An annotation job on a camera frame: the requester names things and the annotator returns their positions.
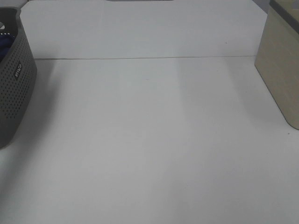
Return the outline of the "beige storage box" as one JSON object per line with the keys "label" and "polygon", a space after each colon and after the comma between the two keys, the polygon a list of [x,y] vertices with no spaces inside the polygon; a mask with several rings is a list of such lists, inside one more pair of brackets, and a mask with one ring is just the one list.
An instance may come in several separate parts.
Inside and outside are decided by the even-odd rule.
{"label": "beige storage box", "polygon": [[255,67],[286,122],[299,128],[299,2],[271,0]]}

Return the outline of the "grey perforated plastic basket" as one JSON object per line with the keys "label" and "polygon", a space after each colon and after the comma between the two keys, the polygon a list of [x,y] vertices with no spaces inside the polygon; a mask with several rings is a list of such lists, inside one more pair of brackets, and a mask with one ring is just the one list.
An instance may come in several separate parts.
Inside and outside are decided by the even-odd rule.
{"label": "grey perforated plastic basket", "polygon": [[21,21],[21,10],[1,7],[0,34],[12,34],[15,41],[0,63],[0,147],[13,139],[29,105],[37,67]]}

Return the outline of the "blue microfibre towel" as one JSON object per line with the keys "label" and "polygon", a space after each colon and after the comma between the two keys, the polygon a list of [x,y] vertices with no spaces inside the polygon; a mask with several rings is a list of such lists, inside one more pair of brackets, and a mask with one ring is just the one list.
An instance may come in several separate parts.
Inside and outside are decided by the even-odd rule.
{"label": "blue microfibre towel", "polygon": [[0,62],[3,61],[15,41],[15,36],[9,33],[0,35]]}

